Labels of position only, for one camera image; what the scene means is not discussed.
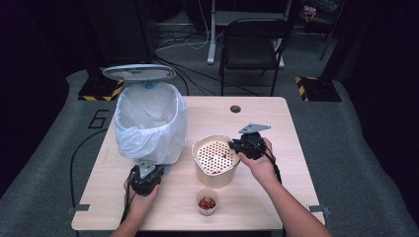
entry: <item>black device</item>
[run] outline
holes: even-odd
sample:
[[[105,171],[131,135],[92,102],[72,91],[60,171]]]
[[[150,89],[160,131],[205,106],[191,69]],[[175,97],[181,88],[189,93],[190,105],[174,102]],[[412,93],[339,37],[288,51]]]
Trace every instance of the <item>black device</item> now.
[[[161,177],[167,173],[166,165],[154,165],[149,161],[142,161],[139,165],[135,165],[129,171],[126,187],[126,208],[121,219],[121,223],[126,220],[126,215],[129,211],[130,203],[133,197],[129,195],[129,186],[136,192],[137,195],[149,196],[154,190],[154,187],[161,183]]]
[[[164,174],[163,165],[153,165],[148,162],[143,162],[139,166],[135,165],[131,171],[129,184],[132,189],[141,196],[148,196],[153,191],[154,187],[161,182],[161,177]]]
[[[248,158],[257,160],[265,154],[266,145],[262,139],[260,130],[268,129],[269,126],[250,123],[241,129],[243,133],[240,139],[232,139],[228,142],[230,149],[234,149],[236,154],[242,152]]]

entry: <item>table leg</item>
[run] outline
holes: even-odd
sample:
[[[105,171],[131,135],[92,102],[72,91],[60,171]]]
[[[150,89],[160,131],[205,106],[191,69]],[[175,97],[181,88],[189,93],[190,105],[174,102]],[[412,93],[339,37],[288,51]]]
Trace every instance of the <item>table leg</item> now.
[[[209,42],[209,58],[207,63],[213,64],[215,58],[215,0],[212,0],[210,12],[210,42]]]

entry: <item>wooden table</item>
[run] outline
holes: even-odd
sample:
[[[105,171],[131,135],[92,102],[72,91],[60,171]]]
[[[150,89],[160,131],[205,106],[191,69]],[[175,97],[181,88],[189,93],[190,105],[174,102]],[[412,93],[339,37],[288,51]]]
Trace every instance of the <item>wooden table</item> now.
[[[282,222],[261,186],[248,167],[238,164],[229,185],[216,189],[219,202],[212,216],[202,216],[196,205],[196,194],[204,186],[196,173],[191,148],[195,141],[222,132],[240,138],[238,130],[248,123],[270,125],[261,131],[273,143],[284,186],[304,206],[318,205],[304,156],[283,98],[275,97],[184,97],[188,104],[188,141],[181,157],[164,175],[151,212],[141,230],[215,231],[274,230]],[[230,111],[239,106],[241,112]],[[80,204],[87,211],[77,211],[72,221],[75,230],[114,230],[124,210],[123,183],[134,161],[121,156],[115,140],[112,121],[99,152]],[[314,215],[324,223],[321,213]]]

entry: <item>chair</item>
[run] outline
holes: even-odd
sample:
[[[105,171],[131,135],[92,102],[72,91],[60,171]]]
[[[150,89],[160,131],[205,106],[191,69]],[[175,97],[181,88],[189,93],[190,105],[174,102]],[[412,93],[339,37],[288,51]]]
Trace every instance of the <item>chair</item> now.
[[[227,84],[224,70],[261,70],[261,76],[266,70],[275,70],[272,80],[271,96],[274,95],[277,83],[279,58],[281,58],[287,41],[293,30],[293,24],[282,19],[242,19],[230,23],[224,31],[221,49],[221,60],[218,74],[221,76],[221,96],[226,86],[258,86],[256,85]],[[281,39],[277,48],[273,46],[273,39]]]
[[[317,9],[317,13],[312,21],[305,23],[305,28],[308,33],[318,33],[318,34],[326,34],[325,38],[325,45],[323,47],[323,51],[321,52],[319,60],[323,60],[324,53],[330,43],[330,40],[335,33],[337,23],[342,15],[342,11],[345,6],[346,0],[340,1],[340,6],[335,12],[326,12]],[[303,10],[301,10],[300,18],[305,20],[305,16],[303,15]]]

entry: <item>food in cup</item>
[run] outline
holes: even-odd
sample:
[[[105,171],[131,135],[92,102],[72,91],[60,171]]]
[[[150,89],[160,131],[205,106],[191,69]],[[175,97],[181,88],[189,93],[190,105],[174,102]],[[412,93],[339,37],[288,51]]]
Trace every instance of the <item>food in cup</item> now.
[[[199,202],[199,206],[201,209],[213,209],[216,206],[216,202],[211,197],[203,197]]]

